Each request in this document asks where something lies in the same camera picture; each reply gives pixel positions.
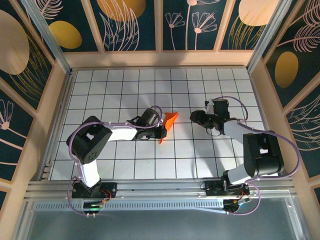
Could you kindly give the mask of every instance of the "flower illustration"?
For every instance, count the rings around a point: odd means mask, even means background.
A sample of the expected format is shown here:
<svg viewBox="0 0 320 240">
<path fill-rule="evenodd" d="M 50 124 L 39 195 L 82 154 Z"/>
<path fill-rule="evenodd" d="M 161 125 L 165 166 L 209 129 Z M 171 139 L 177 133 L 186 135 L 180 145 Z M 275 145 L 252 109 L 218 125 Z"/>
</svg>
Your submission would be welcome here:
<svg viewBox="0 0 320 240">
<path fill-rule="evenodd" d="M 10 126 L 12 113 L 14 112 L 14 104 L 10 101 L 5 102 L 0 99 L 0 127 L 7 130 Z"/>
<path fill-rule="evenodd" d="M 186 2 L 189 4 L 189 6 L 195 6 L 195 5 L 203 5 L 203 4 L 215 4 L 219 2 L 220 0 L 186 0 Z"/>
<path fill-rule="evenodd" d="M 181 15 L 181 12 L 180 13 L 175 12 L 172 15 L 170 12 L 168 12 L 165 14 L 165 19 L 166 19 L 167 23 L 169 24 L 173 50 L 176 50 L 175 43 L 174 43 L 174 36 L 172 34 L 172 29 L 176 28 L 176 27 L 184 26 L 186 24 L 186 22 L 183 21 L 183 17 Z"/>
<path fill-rule="evenodd" d="M 192 24 L 195 32 L 194 50 L 197 50 L 198 34 L 208 33 L 217 30 L 215 13 L 204 12 L 199 18 L 199 12 L 192 13 Z"/>
</svg>

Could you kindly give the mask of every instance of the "yellow oval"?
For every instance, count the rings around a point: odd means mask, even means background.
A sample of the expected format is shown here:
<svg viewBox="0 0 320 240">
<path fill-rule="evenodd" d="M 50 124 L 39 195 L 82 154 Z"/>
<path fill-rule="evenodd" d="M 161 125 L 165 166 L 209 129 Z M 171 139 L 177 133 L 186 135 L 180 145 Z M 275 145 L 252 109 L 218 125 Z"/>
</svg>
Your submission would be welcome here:
<svg viewBox="0 0 320 240">
<path fill-rule="evenodd" d="M 249 26 L 266 25 L 274 13 L 279 0 L 241 0 L 239 18 Z"/>
<path fill-rule="evenodd" d="M 66 21 L 55 21 L 49 25 L 57 43 L 66 49 L 76 49 L 82 43 L 80 32 Z"/>
<path fill-rule="evenodd" d="M 0 69 L 8 74 L 22 73 L 29 61 L 28 36 L 20 23 L 0 10 Z"/>
<path fill-rule="evenodd" d="M 287 88 L 297 76 L 299 61 L 297 56 L 285 51 L 280 55 L 275 64 L 275 82 L 280 88 Z"/>
<path fill-rule="evenodd" d="M 140 17 L 146 9 L 146 0 L 97 0 L 96 2 L 105 15 L 120 22 L 124 22 L 125 19 L 123 2 L 128 10 L 132 9 L 136 18 Z"/>
</svg>

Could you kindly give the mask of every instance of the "grid tile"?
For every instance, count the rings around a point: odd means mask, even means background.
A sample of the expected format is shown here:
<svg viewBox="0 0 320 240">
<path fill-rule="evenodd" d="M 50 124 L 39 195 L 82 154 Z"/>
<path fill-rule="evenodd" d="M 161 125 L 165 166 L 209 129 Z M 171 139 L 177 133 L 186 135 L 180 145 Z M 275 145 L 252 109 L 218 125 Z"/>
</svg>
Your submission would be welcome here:
<svg viewBox="0 0 320 240">
<path fill-rule="evenodd" d="M 79 71 L 56 149 L 52 180 L 78 176 L 70 160 L 67 138 L 89 116 L 104 122 L 125 122 L 158 105 L 178 117 L 158 141 L 108 142 L 97 158 L 102 179 L 216 178 L 243 163 L 243 146 L 191 123 L 190 113 L 205 110 L 205 100 L 240 98 L 247 106 L 248 126 L 263 129 L 255 95 L 244 68 L 112 69 Z M 244 118 L 240 104 L 229 101 L 231 117 Z"/>
</svg>

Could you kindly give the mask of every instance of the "yellow circle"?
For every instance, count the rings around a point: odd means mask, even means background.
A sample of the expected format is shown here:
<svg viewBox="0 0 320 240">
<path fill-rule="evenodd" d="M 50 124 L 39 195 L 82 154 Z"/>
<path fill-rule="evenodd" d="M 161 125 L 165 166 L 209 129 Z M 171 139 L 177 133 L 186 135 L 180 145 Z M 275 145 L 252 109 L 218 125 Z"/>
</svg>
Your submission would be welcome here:
<svg viewBox="0 0 320 240">
<path fill-rule="evenodd" d="M 80 47 L 82 38 L 80 32 L 66 21 L 55 21 L 49 25 L 57 43 L 66 49 L 76 49 Z"/>
<path fill-rule="evenodd" d="M 266 25 L 274 13 L 279 0 L 241 0 L 239 18 L 249 26 Z"/>
<path fill-rule="evenodd" d="M 146 0 L 96 0 L 96 2 L 105 15 L 121 22 L 124 22 L 126 17 L 124 4 L 128 10 L 132 9 L 136 18 L 140 17 L 146 9 Z"/>
<path fill-rule="evenodd" d="M 280 88 L 287 88 L 297 76 L 299 61 L 297 56 L 285 51 L 280 55 L 275 64 L 275 82 Z"/>
<path fill-rule="evenodd" d="M 0 10 L 0 69 L 8 74 L 22 73 L 29 61 L 28 36 L 20 23 Z"/>
</svg>

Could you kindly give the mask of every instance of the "orange plastic piece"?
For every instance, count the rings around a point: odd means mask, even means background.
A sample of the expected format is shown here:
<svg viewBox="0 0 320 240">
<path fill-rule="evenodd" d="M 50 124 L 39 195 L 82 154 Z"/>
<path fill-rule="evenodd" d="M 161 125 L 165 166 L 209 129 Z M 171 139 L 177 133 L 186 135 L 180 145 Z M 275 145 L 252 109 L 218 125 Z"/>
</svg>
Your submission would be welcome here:
<svg viewBox="0 0 320 240">
<path fill-rule="evenodd" d="M 172 127 L 172 125 L 174 124 L 175 120 L 177 119 L 179 113 L 178 112 L 165 112 L 164 115 L 165 115 L 165 118 L 163 121 L 163 125 L 168 132 L 170 130 L 170 128 Z M 164 140 L 164 138 L 161 138 L 159 141 L 159 144 L 161 144 L 163 142 L 163 140 Z"/>
</svg>

